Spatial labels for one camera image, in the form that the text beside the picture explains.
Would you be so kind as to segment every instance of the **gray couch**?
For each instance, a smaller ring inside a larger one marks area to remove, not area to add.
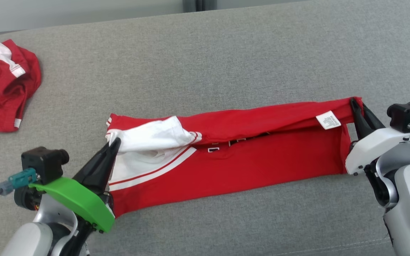
[[[361,96],[387,124],[386,108],[410,101],[408,0],[312,0],[0,35],[9,38],[36,53],[43,79],[20,130],[0,134],[0,181],[40,145],[66,149],[73,176],[105,143],[111,112],[157,118]],[[93,256],[391,256],[383,212],[363,175],[328,176],[142,209],[89,246]],[[0,198],[0,252],[33,216]]]

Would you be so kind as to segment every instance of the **care label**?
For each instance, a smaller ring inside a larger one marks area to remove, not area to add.
[[[318,115],[316,118],[325,130],[341,126],[340,121],[331,110],[322,115]]]
[[[14,126],[20,128],[21,119],[15,118]]]

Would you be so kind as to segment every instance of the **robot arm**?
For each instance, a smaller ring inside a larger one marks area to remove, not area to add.
[[[346,169],[352,175],[366,174],[385,208],[384,222],[395,253],[410,256],[410,102],[389,107],[389,128],[365,105],[363,111],[355,101],[351,105],[359,141],[351,146]]]
[[[23,153],[23,168],[34,169],[37,179],[16,189],[14,200],[38,211],[33,222],[17,230],[1,256],[78,256],[92,232],[109,231],[113,202],[105,189],[120,144],[119,138],[106,144],[73,179],[61,177],[61,165],[69,159],[66,151],[40,147]]]

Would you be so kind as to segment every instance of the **red shirt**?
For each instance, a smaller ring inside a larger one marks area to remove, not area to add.
[[[322,127],[316,116],[328,111],[341,126]],[[155,120],[166,118],[112,114],[109,133],[131,131]],[[132,149],[127,154],[120,148],[109,182],[116,217],[159,204],[347,173],[346,124],[353,122],[349,98],[202,113],[178,120],[192,136],[185,146],[166,151]],[[121,139],[122,147],[130,145],[130,139]]]
[[[0,43],[0,132],[18,130],[26,101],[40,84],[36,55],[12,40]]]

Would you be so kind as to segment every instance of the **crumpled red shirt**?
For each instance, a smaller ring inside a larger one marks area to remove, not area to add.
[[[0,43],[0,132],[18,130],[26,101],[40,84],[36,55],[11,39]]]

